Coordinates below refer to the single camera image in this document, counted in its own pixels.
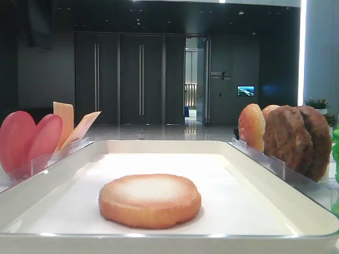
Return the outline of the round toasted bread slice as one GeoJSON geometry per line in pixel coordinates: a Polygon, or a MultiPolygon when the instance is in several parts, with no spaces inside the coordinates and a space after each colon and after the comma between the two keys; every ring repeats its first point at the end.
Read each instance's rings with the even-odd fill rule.
{"type": "Polygon", "coordinates": [[[201,195],[195,184],[171,174],[128,175],[105,184],[101,215],[132,228],[168,229],[196,217],[201,195]]]}

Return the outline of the leaning orange cheese slice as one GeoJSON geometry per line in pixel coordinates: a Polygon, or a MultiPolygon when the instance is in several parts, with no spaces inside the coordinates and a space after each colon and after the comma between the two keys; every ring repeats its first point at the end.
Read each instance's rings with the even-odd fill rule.
{"type": "Polygon", "coordinates": [[[96,118],[101,114],[101,111],[93,112],[90,114],[86,114],[83,116],[82,120],[79,122],[77,127],[72,131],[70,136],[67,138],[67,140],[62,145],[62,149],[71,145],[73,142],[77,140],[81,140],[84,135],[87,133],[93,122],[96,120],[96,118]]]}

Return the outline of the rear bread slice in rack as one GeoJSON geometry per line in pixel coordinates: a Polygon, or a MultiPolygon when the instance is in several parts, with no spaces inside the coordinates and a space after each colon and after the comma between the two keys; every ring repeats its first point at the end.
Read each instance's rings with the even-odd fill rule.
{"type": "Polygon", "coordinates": [[[269,117],[269,114],[279,108],[280,106],[279,105],[268,105],[267,107],[265,107],[264,109],[262,109],[262,113],[263,113],[263,116],[264,116],[264,119],[267,121],[268,120],[268,117],[269,117]]]}

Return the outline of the upright orange cheese slice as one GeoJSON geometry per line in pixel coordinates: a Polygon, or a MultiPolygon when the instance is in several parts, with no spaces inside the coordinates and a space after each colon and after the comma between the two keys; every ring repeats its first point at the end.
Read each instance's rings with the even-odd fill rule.
{"type": "Polygon", "coordinates": [[[58,151],[74,130],[74,107],[72,104],[53,102],[53,113],[59,115],[63,121],[61,137],[56,147],[58,151]]]}

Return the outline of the brown meat patty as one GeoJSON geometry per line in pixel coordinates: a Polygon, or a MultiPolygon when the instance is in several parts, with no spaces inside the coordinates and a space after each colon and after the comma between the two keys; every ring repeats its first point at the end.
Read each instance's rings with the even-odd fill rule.
{"type": "Polygon", "coordinates": [[[285,105],[270,112],[263,140],[267,156],[280,159],[300,174],[306,173],[313,142],[298,108],[285,105]]]}
{"type": "Polygon", "coordinates": [[[319,182],[325,175],[332,151],[329,125],[324,115],[311,106],[298,106],[298,110],[304,119],[305,127],[311,135],[313,143],[313,155],[305,176],[319,182]]]}

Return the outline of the small red tomato slice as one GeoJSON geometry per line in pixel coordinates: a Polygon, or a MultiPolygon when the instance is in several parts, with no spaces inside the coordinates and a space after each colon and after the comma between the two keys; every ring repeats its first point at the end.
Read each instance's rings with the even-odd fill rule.
{"type": "Polygon", "coordinates": [[[44,116],[38,123],[33,140],[29,146],[28,162],[53,154],[61,137],[62,129],[63,121],[59,115],[48,114],[44,116]]]}

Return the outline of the rear brown meat patty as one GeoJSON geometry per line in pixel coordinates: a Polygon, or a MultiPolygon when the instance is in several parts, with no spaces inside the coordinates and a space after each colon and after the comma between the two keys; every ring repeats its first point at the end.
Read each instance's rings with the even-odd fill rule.
{"type": "Polygon", "coordinates": [[[319,182],[325,175],[332,151],[329,125],[324,115],[311,106],[298,106],[298,110],[304,119],[305,127],[311,135],[313,143],[313,155],[305,176],[319,182]]]}

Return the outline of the large red tomato slice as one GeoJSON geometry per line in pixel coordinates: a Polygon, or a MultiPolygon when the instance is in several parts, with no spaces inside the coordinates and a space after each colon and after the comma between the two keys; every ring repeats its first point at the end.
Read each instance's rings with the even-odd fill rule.
{"type": "Polygon", "coordinates": [[[1,165],[7,174],[28,163],[28,145],[35,132],[35,121],[25,111],[9,114],[1,125],[1,165]]]}

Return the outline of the green lettuce piece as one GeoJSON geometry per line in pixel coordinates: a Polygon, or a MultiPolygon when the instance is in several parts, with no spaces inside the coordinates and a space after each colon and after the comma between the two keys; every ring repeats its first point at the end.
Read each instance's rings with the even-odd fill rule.
{"type": "Polygon", "coordinates": [[[339,129],[337,128],[333,131],[333,137],[332,141],[334,142],[333,148],[332,148],[332,154],[334,161],[336,163],[336,173],[335,173],[335,179],[336,182],[339,183],[339,129]]]}

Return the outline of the right dark double door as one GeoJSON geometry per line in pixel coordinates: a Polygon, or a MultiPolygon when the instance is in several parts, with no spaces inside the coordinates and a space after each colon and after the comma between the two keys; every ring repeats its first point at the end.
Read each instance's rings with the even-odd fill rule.
{"type": "Polygon", "coordinates": [[[162,122],[162,37],[121,36],[121,123],[162,122]]]}

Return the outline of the dark double door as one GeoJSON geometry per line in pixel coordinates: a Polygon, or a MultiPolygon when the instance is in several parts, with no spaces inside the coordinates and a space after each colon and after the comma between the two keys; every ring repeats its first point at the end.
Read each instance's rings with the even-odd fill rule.
{"type": "Polygon", "coordinates": [[[75,33],[75,113],[100,111],[98,124],[118,122],[118,36],[75,33]]]}
{"type": "Polygon", "coordinates": [[[162,122],[162,37],[121,36],[121,123],[162,122]]]}

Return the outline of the potted plant with flowers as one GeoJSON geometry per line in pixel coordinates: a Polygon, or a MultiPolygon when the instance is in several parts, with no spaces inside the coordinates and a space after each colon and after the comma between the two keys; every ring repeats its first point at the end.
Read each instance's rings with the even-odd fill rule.
{"type": "Polygon", "coordinates": [[[312,99],[310,97],[308,100],[305,100],[305,105],[313,107],[322,115],[325,115],[328,112],[329,104],[324,98],[312,99]]]}

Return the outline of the left clear acrylic rack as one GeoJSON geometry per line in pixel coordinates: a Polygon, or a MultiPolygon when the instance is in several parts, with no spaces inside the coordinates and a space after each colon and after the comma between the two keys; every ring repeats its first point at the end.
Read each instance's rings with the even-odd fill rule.
{"type": "Polygon", "coordinates": [[[80,151],[80,149],[86,147],[91,143],[93,142],[89,140],[89,137],[75,141],[71,145],[54,153],[37,157],[28,162],[26,165],[9,173],[6,173],[1,167],[1,193],[21,183],[22,181],[29,179],[30,177],[46,170],[48,167],[80,151]]]}

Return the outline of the clear acrylic rack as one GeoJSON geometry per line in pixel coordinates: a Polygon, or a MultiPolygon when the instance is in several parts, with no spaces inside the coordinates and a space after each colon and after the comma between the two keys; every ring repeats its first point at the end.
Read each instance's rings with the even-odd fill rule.
{"type": "Polygon", "coordinates": [[[22,181],[29,179],[30,177],[46,170],[48,167],[80,151],[80,149],[86,147],[91,143],[93,142],[89,140],[89,137],[75,141],[71,145],[54,153],[37,157],[28,162],[26,165],[9,173],[6,173],[1,167],[1,193],[21,183],[22,181]]]}
{"type": "Polygon", "coordinates": [[[327,166],[325,175],[320,181],[315,182],[288,168],[285,162],[275,157],[268,157],[249,147],[244,141],[233,138],[229,144],[311,200],[338,216],[338,183],[335,178],[336,163],[332,156],[330,156],[330,163],[327,166]]]}

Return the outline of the right clear acrylic rack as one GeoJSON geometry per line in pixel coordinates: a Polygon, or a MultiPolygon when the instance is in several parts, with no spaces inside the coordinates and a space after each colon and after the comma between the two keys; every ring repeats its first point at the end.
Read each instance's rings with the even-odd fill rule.
{"type": "Polygon", "coordinates": [[[335,178],[336,163],[332,156],[330,156],[330,163],[327,166],[325,175],[320,181],[315,182],[288,168],[285,162],[275,157],[268,157],[249,147],[244,141],[233,138],[229,144],[311,200],[338,216],[338,183],[335,178]]]}

